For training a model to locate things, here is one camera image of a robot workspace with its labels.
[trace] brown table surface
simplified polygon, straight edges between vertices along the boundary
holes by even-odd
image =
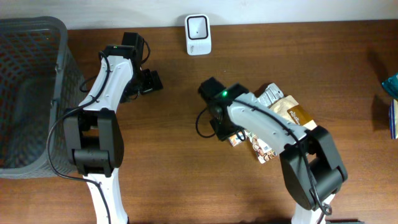
[[[398,141],[390,140],[381,81],[398,72],[398,21],[212,26],[211,54],[186,52],[183,27],[69,31],[85,77],[98,51],[138,32],[164,90],[119,105],[125,153],[123,205],[132,222],[237,223],[290,218],[279,158],[261,165],[248,142],[231,147],[196,134],[201,82],[216,77],[251,91],[276,83],[332,133],[349,179],[330,220],[398,220]],[[209,116],[200,121],[210,133]],[[0,179],[0,223],[95,223],[88,187],[60,178]]]

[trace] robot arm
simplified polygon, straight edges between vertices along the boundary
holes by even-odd
[[[201,84],[199,93],[213,116],[210,124],[219,140],[224,141],[245,128],[280,155],[285,186],[300,208],[296,213],[301,215],[295,215],[292,223],[315,223],[321,214],[319,203],[329,202],[348,178],[329,132],[321,126],[310,131],[286,121],[261,105],[240,84],[227,89],[210,78]],[[317,155],[308,165],[309,173],[303,158],[307,154]],[[316,193],[311,182],[315,183]]]
[[[79,106],[89,104],[103,89],[101,95],[63,121],[68,160],[84,179],[100,184],[112,224],[128,223],[119,188],[118,168],[123,161],[124,143],[116,110],[132,95],[145,95],[163,89],[156,71],[141,70],[144,42],[137,33],[125,33],[122,45],[107,46],[103,50],[106,58],[101,59],[96,81]],[[98,133],[89,133],[93,129]],[[109,223],[98,188],[92,183],[87,184],[97,224]]]

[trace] plastic bin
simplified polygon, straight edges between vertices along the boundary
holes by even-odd
[[[65,25],[54,17],[0,20],[0,177],[54,176],[47,164],[49,128],[85,94],[84,80],[67,46]],[[52,136],[57,170],[69,164],[62,125]]]

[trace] gray bin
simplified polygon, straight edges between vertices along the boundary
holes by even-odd
[[[47,163],[49,128],[84,98],[84,80],[67,46],[65,25],[54,17],[0,20],[0,177],[54,176]],[[69,164],[62,125],[52,136],[57,170]]]

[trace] white background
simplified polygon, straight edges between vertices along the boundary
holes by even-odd
[[[398,19],[398,0],[0,0],[0,18],[54,16],[68,29]]]

